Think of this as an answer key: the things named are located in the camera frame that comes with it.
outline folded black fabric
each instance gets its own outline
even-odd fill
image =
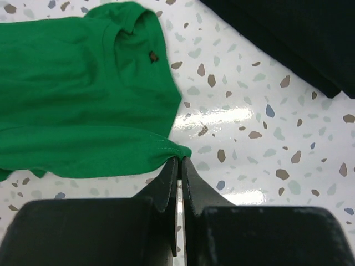
[[[355,1],[201,1],[327,97],[355,98]]]

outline green shirt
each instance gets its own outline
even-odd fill
[[[167,139],[181,96],[152,11],[111,3],[0,33],[0,181],[132,175],[191,155]]]

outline terrazzo surface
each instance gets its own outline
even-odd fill
[[[0,1],[0,22],[83,16],[108,2]],[[326,98],[199,1],[139,3],[160,19],[184,96],[170,138],[192,149],[200,175],[235,204],[325,207],[355,250],[355,100]],[[130,197],[159,171],[89,180],[17,171],[0,183],[0,238],[28,201]],[[174,265],[184,265],[181,236]]]

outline terrazzo speckle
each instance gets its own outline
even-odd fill
[[[109,2],[0,1],[0,21],[82,17]],[[183,95],[170,138],[192,149],[202,178],[235,204],[324,207],[355,250],[355,100],[326,98],[197,0],[139,2],[159,17]],[[28,201],[130,197],[159,171],[90,180],[17,171],[0,183],[0,239]]]

